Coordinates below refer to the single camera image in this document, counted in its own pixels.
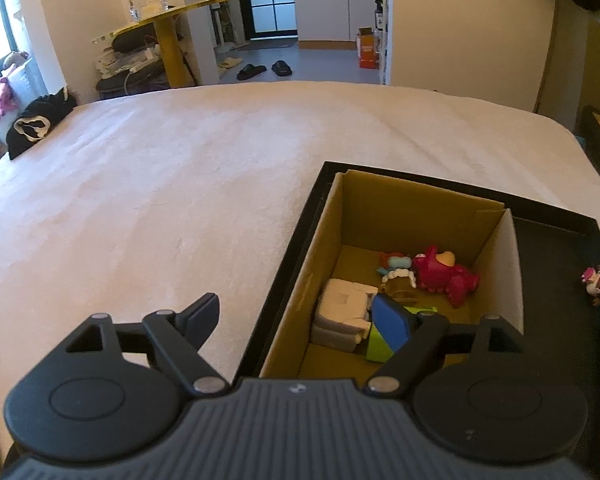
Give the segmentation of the orange cardboard box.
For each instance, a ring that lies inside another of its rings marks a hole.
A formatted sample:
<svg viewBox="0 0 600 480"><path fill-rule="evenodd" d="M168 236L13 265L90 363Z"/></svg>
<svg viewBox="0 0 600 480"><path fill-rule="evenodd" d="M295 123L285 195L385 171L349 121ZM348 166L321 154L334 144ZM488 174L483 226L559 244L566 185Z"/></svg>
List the orange cardboard box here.
<svg viewBox="0 0 600 480"><path fill-rule="evenodd" d="M358 66L366 70L376 70L378 66L377 40L371 27L360 27L356 35Z"/></svg>

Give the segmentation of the pink plush toy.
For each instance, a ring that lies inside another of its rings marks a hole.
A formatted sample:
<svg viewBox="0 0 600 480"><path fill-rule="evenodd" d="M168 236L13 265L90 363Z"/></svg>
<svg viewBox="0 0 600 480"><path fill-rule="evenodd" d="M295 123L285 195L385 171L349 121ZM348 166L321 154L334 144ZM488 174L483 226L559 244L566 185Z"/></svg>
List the pink plush toy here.
<svg viewBox="0 0 600 480"><path fill-rule="evenodd" d="M12 51L3 62L3 70L0 76L0 120L8 113L17 109L12 86L8 76L19 66L29 59L29 53L24 51Z"/></svg>

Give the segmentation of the right black slipper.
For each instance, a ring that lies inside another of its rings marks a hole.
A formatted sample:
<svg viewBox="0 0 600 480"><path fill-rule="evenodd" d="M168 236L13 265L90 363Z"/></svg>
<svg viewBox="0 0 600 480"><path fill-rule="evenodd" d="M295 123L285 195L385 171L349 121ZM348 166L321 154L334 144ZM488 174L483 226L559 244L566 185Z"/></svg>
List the right black slipper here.
<svg viewBox="0 0 600 480"><path fill-rule="evenodd" d="M272 71L276 76L289 77L294 72L291 67L283 60L278 60L272 65Z"/></svg>

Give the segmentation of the green cube toy bin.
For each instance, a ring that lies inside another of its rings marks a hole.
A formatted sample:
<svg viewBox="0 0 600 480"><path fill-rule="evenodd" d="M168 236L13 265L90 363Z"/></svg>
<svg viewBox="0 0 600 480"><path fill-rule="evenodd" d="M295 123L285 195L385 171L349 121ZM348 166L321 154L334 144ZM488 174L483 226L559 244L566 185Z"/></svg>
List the green cube toy bin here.
<svg viewBox="0 0 600 480"><path fill-rule="evenodd" d="M436 307L405 307L405 310L411 314L419 314L420 312L438 312ZM366 360L375 363L385 363L392 356L393 351L386 343L384 337L381 336L381 333L379 333L376 325L372 324L372 329L370 330L370 334L367 338L367 348L365 353Z"/></svg>

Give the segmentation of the white kitchen cabinet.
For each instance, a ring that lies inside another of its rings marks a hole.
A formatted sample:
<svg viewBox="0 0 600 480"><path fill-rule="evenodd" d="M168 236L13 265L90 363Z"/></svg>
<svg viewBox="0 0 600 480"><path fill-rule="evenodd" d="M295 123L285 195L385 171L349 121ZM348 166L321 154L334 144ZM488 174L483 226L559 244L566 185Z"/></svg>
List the white kitchen cabinet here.
<svg viewBox="0 0 600 480"><path fill-rule="evenodd" d="M301 49L354 50L358 30L375 25L376 0L294 0Z"/></svg>

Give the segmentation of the white wall charger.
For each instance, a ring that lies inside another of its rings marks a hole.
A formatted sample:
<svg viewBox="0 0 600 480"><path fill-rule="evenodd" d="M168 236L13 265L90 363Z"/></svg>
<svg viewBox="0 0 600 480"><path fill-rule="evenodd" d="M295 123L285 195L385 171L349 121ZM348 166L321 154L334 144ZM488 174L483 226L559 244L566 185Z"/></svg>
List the white wall charger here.
<svg viewBox="0 0 600 480"><path fill-rule="evenodd" d="M325 285L315 312L315 321L331 330L368 330L370 303L375 286L331 278Z"/></svg>

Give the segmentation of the black shallow tray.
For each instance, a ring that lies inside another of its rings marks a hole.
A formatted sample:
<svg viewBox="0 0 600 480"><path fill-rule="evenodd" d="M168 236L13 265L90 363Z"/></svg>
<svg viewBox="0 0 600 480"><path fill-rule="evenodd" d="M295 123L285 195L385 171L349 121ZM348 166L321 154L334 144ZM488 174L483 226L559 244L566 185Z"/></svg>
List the black shallow tray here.
<svg viewBox="0 0 600 480"><path fill-rule="evenodd" d="M450 322L442 367L406 396L369 396L366 381L353 378L262 377L327 195L348 170L504 204L514 220L524 327L493 313L476 324ZM326 162L238 367L239 377L260 380L271 405L275 427L265 430L265 446L272 474L600 479L600 305L581 283L590 266L600 266L600 230L580 214L467 184Z"/></svg>

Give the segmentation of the left black slipper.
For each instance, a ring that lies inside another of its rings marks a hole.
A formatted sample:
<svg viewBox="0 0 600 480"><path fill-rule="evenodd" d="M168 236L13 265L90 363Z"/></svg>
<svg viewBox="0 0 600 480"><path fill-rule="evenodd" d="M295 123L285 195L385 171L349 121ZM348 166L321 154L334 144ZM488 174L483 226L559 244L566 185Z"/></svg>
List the left black slipper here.
<svg viewBox="0 0 600 480"><path fill-rule="evenodd" d="M266 72L264 65L246 64L236 75L238 81L246 81Z"/></svg>

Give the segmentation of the red haired small figurine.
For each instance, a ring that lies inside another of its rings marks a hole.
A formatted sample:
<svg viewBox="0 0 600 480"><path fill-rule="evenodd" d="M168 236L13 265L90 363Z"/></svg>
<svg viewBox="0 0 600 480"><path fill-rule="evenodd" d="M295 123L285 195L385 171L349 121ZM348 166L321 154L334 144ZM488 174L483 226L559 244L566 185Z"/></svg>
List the red haired small figurine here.
<svg viewBox="0 0 600 480"><path fill-rule="evenodd" d="M417 304L416 278L412 259L402 252L381 252L377 269L381 276L378 290L403 307Z"/></svg>

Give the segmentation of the magenta bear figurine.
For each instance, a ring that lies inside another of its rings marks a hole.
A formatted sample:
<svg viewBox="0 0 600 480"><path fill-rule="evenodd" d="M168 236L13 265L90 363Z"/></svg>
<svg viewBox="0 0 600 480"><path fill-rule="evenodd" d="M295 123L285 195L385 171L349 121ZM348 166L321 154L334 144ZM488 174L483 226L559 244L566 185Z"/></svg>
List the magenta bear figurine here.
<svg viewBox="0 0 600 480"><path fill-rule="evenodd" d="M452 252L429 246L412 259L416 286L426 292L445 294L454 309L460 308L479 286L480 276L455 262Z"/></svg>

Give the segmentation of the black slipper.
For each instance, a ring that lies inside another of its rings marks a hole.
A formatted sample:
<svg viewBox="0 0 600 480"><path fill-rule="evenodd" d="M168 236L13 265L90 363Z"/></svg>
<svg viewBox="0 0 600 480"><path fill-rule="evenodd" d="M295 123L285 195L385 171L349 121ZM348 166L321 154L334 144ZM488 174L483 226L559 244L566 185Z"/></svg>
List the black slipper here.
<svg viewBox="0 0 600 480"><path fill-rule="evenodd" d="M289 77L294 72L291 67L283 60L278 60L272 65L272 71L276 76Z"/></svg>
<svg viewBox="0 0 600 480"><path fill-rule="evenodd" d="M264 65L246 64L236 75L238 81L246 81L266 72Z"/></svg>

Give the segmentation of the brown cardboard box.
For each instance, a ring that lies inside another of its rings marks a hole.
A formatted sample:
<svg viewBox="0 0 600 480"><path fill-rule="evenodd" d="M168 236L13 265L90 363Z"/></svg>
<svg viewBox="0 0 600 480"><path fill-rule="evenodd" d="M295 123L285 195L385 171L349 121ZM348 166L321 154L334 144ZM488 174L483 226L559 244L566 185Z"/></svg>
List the brown cardboard box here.
<svg viewBox="0 0 600 480"><path fill-rule="evenodd" d="M365 382L391 351L370 304L384 292L453 324L524 327L504 204L370 172L337 174L260 374Z"/></svg>

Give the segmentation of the brown monkey figurine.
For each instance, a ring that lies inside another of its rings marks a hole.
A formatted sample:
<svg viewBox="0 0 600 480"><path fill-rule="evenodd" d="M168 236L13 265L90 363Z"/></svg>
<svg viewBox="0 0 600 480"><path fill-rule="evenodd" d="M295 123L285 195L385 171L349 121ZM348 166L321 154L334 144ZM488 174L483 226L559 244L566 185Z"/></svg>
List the brown monkey figurine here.
<svg viewBox="0 0 600 480"><path fill-rule="evenodd" d="M581 275L581 283L592 298L592 305L600 305L600 266L590 266Z"/></svg>

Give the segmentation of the grey purple square box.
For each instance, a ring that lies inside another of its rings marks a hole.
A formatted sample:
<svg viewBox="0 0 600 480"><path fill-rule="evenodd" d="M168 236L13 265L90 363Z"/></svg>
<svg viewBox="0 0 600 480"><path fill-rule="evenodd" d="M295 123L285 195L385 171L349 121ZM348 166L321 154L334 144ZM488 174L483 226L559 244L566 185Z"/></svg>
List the grey purple square box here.
<svg viewBox="0 0 600 480"><path fill-rule="evenodd" d="M311 328L311 341L319 346L342 352L353 352L356 347L368 337L370 322L358 324L318 324L314 322Z"/></svg>

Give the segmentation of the black framed glass door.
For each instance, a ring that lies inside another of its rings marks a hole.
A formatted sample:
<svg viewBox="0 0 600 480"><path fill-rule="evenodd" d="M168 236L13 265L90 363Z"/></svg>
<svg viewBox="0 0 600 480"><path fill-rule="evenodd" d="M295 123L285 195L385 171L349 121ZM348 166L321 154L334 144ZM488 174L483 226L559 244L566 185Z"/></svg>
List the black framed glass door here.
<svg viewBox="0 0 600 480"><path fill-rule="evenodd" d="M293 37L297 35L294 0L247 0L248 39Z"/></svg>

